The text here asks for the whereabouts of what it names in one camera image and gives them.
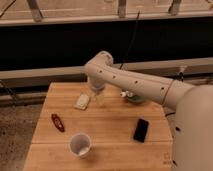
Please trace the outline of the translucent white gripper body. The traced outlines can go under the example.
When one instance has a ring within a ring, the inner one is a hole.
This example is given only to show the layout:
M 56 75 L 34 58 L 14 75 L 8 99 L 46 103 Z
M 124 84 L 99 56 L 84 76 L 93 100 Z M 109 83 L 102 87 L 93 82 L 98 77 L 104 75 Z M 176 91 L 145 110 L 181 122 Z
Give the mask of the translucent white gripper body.
M 104 104 L 104 89 L 105 84 L 88 80 L 88 86 L 93 92 L 93 97 L 98 105 Z

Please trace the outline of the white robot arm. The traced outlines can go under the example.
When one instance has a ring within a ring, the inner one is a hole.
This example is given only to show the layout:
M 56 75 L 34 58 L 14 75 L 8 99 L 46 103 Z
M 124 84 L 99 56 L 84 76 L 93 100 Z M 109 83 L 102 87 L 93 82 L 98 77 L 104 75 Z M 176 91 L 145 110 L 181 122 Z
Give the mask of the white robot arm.
M 213 171 L 213 85 L 120 70 L 112 55 L 97 53 L 84 65 L 90 88 L 117 86 L 175 111 L 172 171 Z

